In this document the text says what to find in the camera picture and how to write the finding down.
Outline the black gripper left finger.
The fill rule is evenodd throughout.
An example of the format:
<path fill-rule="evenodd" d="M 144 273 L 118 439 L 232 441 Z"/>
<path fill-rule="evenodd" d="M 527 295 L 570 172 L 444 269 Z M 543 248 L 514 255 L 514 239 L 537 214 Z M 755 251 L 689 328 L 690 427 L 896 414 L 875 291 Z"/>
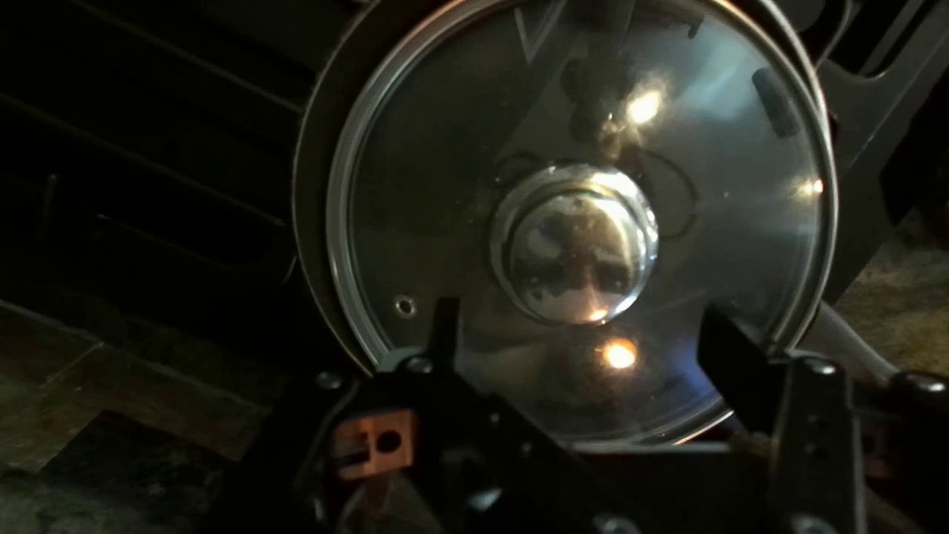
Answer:
<path fill-rule="evenodd" d="M 432 307 L 429 338 L 425 347 L 428 375 L 453 371 L 453 358 L 459 352 L 459 328 L 463 328 L 463 301 L 456 295 L 438 300 Z"/>

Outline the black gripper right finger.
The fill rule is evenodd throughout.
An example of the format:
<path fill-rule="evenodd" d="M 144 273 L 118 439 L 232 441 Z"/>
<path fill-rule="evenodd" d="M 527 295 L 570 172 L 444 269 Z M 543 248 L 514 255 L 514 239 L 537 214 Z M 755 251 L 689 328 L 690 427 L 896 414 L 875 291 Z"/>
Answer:
<path fill-rule="evenodd" d="M 720 307 L 709 307 L 699 319 L 696 361 L 746 429 L 770 433 L 776 427 L 785 365 Z"/>

